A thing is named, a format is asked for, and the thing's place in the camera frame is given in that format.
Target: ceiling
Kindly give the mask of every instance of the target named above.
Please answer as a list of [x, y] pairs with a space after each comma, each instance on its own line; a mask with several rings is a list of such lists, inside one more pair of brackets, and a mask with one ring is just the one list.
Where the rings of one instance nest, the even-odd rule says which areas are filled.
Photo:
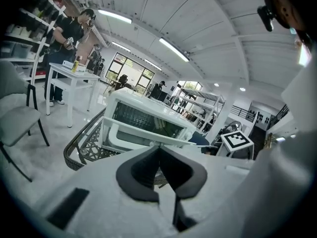
[[[143, 54], [170, 80], [209, 86], [238, 82], [280, 93], [300, 70], [295, 36], [277, 23], [266, 31], [257, 15], [264, 0], [95, 0], [97, 7], [132, 18], [132, 24], [97, 13], [96, 26], [109, 41]], [[189, 62], [159, 42], [164, 37]]]

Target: ceiling beam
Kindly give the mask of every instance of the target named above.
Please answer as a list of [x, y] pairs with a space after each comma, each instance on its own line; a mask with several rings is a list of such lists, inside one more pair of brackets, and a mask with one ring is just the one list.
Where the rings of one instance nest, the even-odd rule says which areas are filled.
[[153, 63], [155, 63], [158, 67], [164, 67], [166, 68], [166, 70], [168, 70], [169, 73], [172, 74], [172, 76], [174, 77], [178, 77], [180, 78], [182, 75], [179, 74], [175, 69], [173, 69], [172, 67], [170, 67], [169, 65], [165, 64], [162, 60], [160, 60], [159, 58], [156, 58], [153, 54], [151, 54], [149, 51], [143, 49], [142, 47], [138, 46], [137, 44], [119, 36], [119, 35], [116, 35], [114, 33], [111, 34], [111, 38], [112, 39], [115, 39], [119, 42], [123, 42], [125, 43], [126, 45], [132, 47], [133, 49], [136, 49], [138, 50], [139, 52], [143, 53], [144, 55], [146, 55], [149, 59], [151, 59], [151, 61]]
[[[140, 27], [141, 29], [147, 31], [148, 33], [152, 34], [153, 36], [155, 36], [158, 39], [165, 38], [166, 40], [171, 42], [174, 46], [176, 46], [181, 52], [184, 51], [184, 49], [181, 48], [181, 45], [178, 44], [175, 40], [171, 40], [171, 39], [167, 38], [166, 36], [161, 34], [158, 30], [155, 30], [151, 26], [149, 26], [146, 23], [140, 21], [139, 19], [133, 17], [132, 15], [127, 15], [125, 13], [122, 13], [122, 12], [119, 12], [119, 11], [115, 11], [115, 10], [112, 10], [110, 8], [103, 8], [103, 9], [105, 9], [107, 11], [110, 11], [110, 12], [113, 12], [113, 13], [116, 13], [116, 14], [119, 14], [119, 15], [124, 16], [124, 17], [132, 18], [132, 24], [134, 24], [134, 25]], [[206, 76], [205, 73], [196, 65], [196, 63], [192, 59], [189, 58], [189, 62], [188, 63], [191, 65], [192, 70], [196, 73], [196, 75], [200, 79], [203, 79]]]
[[237, 50], [238, 50], [238, 53], [239, 53], [239, 56], [240, 56], [240, 59], [242, 62], [244, 76], [245, 76], [247, 83], [249, 84], [250, 83], [250, 74], [249, 74], [249, 70], [248, 70], [248, 62], [247, 62], [247, 58], [245, 56], [245, 51], [243, 49], [242, 43], [239, 40], [239, 38], [237, 37], [238, 31], [236, 30], [231, 18], [229, 17], [229, 15], [225, 11], [225, 9], [222, 7], [222, 5], [217, 0], [212, 0], [212, 3], [214, 5], [216, 11], [221, 15], [223, 22], [227, 25], [231, 36], [233, 38], [235, 38], [234, 42], [236, 44], [236, 47], [237, 47]]

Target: white floor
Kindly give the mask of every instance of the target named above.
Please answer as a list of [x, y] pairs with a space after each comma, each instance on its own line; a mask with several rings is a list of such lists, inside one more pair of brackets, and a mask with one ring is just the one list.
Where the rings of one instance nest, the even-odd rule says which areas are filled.
[[[55, 102], [54, 107], [51, 108], [51, 114], [47, 116], [43, 85], [43, 81], [35, 84], [41, 121], [50, 147], [46, 146], [37, 124], [31, 129], [31, 136], [26, 134], [15, 146], [5, 147], [17, 166], [31, 177], [33, 182], [27, 181], [7, 162], [3, 154], [0, 154], [0, 171], [9, 191], [31, 207], [41, 196], [49, 193], [75, 172], [65, 164], [63, 150], [88, 120], [105, 107], [107, 99], [106, 96], [103, 96], [106, 85], [98, 82], [92, 107], [88, 112], [87, 106], [91, 88], [78, 90], [75, 94], [73, 108], [73, 127], [68, 128], [68, 94], [63, 95], [66, 105], [62, 106]], [[21, 98], [22, 105], [25, 105], [26, 96], [22, 95]]]

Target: white table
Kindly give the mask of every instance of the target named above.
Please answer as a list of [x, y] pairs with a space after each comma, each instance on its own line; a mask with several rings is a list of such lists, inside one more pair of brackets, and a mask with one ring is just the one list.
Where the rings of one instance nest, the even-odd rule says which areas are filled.
[[[51, 84], [52, 84], [69, 93], [68, 103], [67, 103], [68, 105], [67, 126], [71, 128], [73, 126], [72, 113], [73, 113], [73, 102], [74, 102], [75, 90], [91, 87], [91, 84], [83, 82], [83, 80], [94, 81], [94, 84], [90, 93], [90, 97], [89, 97], [88, 108], [87, 108], [87, 111], [89, 111], [91, 100], [92, 100], [99, 77], [94, 74], [90, 74], [88, 72], [85, 72], [83, 75], [77, 75], [76, 73], [71, 72], [71, 69], [68, 69], [59, 63], [51, 62], [50, 66], [51, 66], [51, 69], [49, 73], [48, 85], [47, 85], [47, 91], [46, 91], [46, 114], [50, 115], [50, 91], [51, 91]], [[54, 71], [60, 74], [63, 74], [64, 76], [66, 76], [66, 78], [52, 78]]]
[[238, 130], [221, 135], [222, 145], [220, 146], [217, 156], [226, 156], [227, 151], [224, 151], [223, 146], [230, 152], [232, 157], [233, 153], [241, 149], [249, 148], [251, 153], [251, 160], [254, 155], [254, 143], [242, 131]]

